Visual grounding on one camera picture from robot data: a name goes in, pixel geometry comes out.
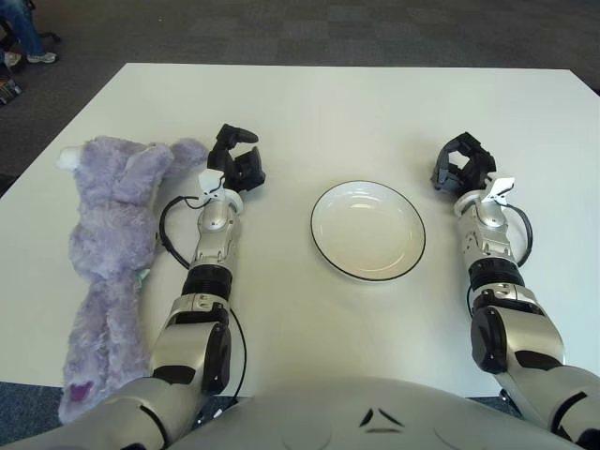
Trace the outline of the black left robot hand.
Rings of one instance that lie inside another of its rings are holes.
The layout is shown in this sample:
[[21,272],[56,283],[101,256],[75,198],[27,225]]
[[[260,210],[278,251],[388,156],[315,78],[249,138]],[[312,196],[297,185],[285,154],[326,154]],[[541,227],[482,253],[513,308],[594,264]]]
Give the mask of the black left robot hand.
[[258,141],[258,136],[249,130],[228,124],[221,127],[216,143],[208,154],[207,168],[223,172],[224,188],[235,192],[250,191],[265,182],[266,175],[257,146],[238,157],[231,155],[237,144],[254,144]]

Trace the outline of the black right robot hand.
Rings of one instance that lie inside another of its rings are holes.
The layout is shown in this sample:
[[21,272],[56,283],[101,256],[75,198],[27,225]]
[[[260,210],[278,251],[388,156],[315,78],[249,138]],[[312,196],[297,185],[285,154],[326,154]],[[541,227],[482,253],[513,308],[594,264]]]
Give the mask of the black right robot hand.
[[[450,155],[458,152],[468,159],[460,168],[450,162]],[[494,157],[469,132],[463,132],[449,141],[440,151],[430,181],[436,190],[460,197],[483,189],[489,173],[496,171]]]

